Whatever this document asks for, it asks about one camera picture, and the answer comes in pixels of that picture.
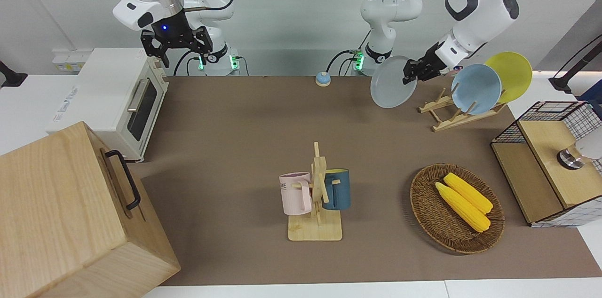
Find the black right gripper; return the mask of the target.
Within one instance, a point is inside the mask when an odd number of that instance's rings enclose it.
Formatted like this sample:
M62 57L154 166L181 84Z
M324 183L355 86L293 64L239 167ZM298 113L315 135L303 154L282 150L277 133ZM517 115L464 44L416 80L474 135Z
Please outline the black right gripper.
M161 60L170 67L168 49L188 49L198 54L200 68L205 68L211 55L211 37L206 26L193 29L185 11L151 24L152 31L142 30L141 43L147 56Z

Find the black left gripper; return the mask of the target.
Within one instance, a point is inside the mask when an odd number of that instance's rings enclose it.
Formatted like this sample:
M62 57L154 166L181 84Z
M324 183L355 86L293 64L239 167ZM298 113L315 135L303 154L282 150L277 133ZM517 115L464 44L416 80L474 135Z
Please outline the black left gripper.
M440 71L447 68L447 65L436 54L440 47L441 44L435 43L419 60L408 60L406 62L404 65L404 85L415 81L415 79L428 81L441 75Z

